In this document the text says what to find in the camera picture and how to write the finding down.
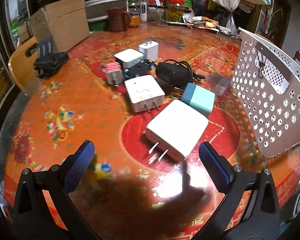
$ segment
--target toy car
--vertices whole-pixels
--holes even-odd
[[[155,69],[156,64],[149,59],[142,59],[139,63],[133,65],[131,68],[123,70],[125,79],[131,79],[146,74],[150,69]]]

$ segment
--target blue charger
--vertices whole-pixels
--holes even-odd
[[[213,92],[188,83],[180,100],[208,118],[213,109],[214,98]]]

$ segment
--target pink charger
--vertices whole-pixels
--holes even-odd
[[[123,76],[120,64],[118,62],[107,64],[106,76],[110,85],[115,85],[117,87],[119,83],[122,83]]]

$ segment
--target white plastic basket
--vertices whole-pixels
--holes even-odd
[[[300,143],[300,67],[281,49],[253,33],[241,29],[241,39],[231,86],[261,153],[271,158]],[[263,71],[259,59],[265,63]]]

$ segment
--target round table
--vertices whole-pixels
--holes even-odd
[[[133,113],[123,83],[114,87],[106,82],[105,65],[115,61],[114,54],[138,50],[147,37],[159,42],[158,62],[186,60],[197,74],[211,76],[198,84],[216,94],[209,125],[183,163],[164,158],[148,164],[152,145],[144,130],[157,110],[151,115]],[[13,205],[24,168],[47,170],[90,140],[95,157],[69,196],[102,239],[190,239],[224,197],[198,156],[199,144],[209,141],[232,165],[252,172],[270,169],[283,206],[300,181],[300,147],[272,159],[259,152],[247,116],[230,87],[239,48],[238,41],[225,36],[175,26],[145,24],[121,33],[91,34],[69,52],[70,60],[58,74],[21,92],[9,112],[0,135],[5,199]],[[162,109],[175,98],[170,87],[157,81],[166,92]],[[189,129],[192,125],[200,124],[189,118]],[[182,183],[186,174],[191,177],[187,187]],[[49,194],[44,194],[56,223],[64,227]],[[238,223],[248,196],[245,192],[228,228]]]

